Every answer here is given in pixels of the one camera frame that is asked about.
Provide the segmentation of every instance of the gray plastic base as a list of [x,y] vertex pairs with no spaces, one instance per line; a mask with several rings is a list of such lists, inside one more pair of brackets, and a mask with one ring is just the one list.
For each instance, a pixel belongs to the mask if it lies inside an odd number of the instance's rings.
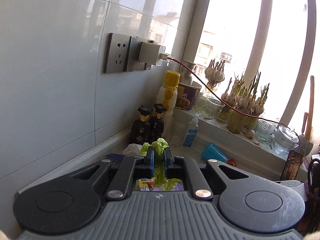
[[19,240],[296,240],[295,230],[259,235],[232,226],[211,202],[192,199],[186,191],[134,191],[129,199],[109,202],[97,219],[60,236],[24,231]]

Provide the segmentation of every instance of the green cabbage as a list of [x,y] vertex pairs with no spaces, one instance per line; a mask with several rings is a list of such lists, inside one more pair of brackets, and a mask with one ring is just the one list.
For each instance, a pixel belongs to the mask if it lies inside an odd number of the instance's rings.
[[164,162],[163,162],[163,151],[168,147],[167,142],[163,138],[159,138],[153,143],[148,144],[144,143],[141,150],[140,155],[146,156],[148,147],[153,146],[155,148],[155,171],[154,171],[154,186],[161,188],[163,191],[170,191],[174,189],[180,181],[179,179],[167,179],[164,175]]

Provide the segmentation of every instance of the glass jar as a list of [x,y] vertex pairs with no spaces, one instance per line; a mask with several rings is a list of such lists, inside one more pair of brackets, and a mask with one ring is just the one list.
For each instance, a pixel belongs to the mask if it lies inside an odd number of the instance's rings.
[[255,129],[255,138],[261,143],[265,143],[267,145],[271,144],[275,138],[275,134],[278,131],[276,127],[277,124],[275,122],[259,119]]
[[234,134],[241,133],[241,130],[247,121],[247,116],[240,114],[234,110],[232,110],[232,114],[230,116],[230,119],[227,123],[227,129]]
[[297,147],[298,142],[299,139],[293,130],[280,125],[278,127],[278,132],[275,134],[273,147],[277,154],[287,155],[290,150],[293,150],[295,147]]
[[232,112],[233,112],[233,110],[229,106],[225,106],[221,110],[220,114],[218,115],[217,121],[219,123],[223,123],[223,124],[227,123],[229,121],[229,119],[230,119],[230,116],[231,116]]
[[[251,115],[256,117],[259,116],[259,114],[257,114],[256,112],[253,112]],[[257,127],[257,124],[258,124],[258,118],[248,117],[247,121],[244,124],[244,128],[255,130],[255,128]]]

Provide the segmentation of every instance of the electrical outlet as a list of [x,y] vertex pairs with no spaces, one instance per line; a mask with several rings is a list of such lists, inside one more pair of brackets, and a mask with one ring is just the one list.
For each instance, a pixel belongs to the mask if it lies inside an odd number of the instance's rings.
[[138,71],[138,70],[149,70],[151,68],[150,64],[147,64],[138,60],[141,44],[143,41],[150,42],[150,43],[154,42],[146,38],[133,37],[133,36],[131,37],[130,46],[129,46],[127,72]]
[[127,70],[131,36],[110,33],[104,73],[117,73]]

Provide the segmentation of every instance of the wooden rolling pin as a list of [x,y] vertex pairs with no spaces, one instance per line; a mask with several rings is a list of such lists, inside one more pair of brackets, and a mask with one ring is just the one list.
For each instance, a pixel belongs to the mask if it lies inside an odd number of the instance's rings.
[[310,76],[310,101],[309,101],[309,113],[306,127],[305,138],[309,141],[311,138],[312,129],[312,116],[313,116],[313,104],[315,101],[315,77]]

